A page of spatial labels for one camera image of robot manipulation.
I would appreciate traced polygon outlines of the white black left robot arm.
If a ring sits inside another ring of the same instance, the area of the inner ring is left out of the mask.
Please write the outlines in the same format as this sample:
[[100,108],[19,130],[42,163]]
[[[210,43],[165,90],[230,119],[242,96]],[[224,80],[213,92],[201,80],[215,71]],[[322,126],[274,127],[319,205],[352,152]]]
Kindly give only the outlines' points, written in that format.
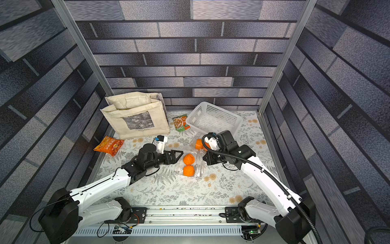
[[113,174],[70,191],[65,188],[57,190],[38,218],[43,232],[51,244],[61,244],[76,231],[96,223],[128,222],[134,214],[124,198],[117,197],[99,205],[96,202],[146,177],[149,169],[176,164],[182,156],[180,150],[160,152],[156,145],[147,143]]

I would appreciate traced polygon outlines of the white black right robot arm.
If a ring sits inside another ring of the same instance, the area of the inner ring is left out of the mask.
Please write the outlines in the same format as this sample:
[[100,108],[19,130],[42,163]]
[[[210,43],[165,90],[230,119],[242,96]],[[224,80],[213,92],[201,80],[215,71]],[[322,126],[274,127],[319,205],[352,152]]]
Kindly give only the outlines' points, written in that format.
[[316,207],[310,197],[302,198],[289,189],[266,168],[256,153],[248,146],[239,146],[230,131],[208,133],[201,139],[207,165],[229,163],[249,176],[268,196],[273,206],[253,197],[247,197],[239,205],[241,218],[259,220],[274,227],[288,244],[302,243],[312,232],[316,243],[323,241],[315,226]]

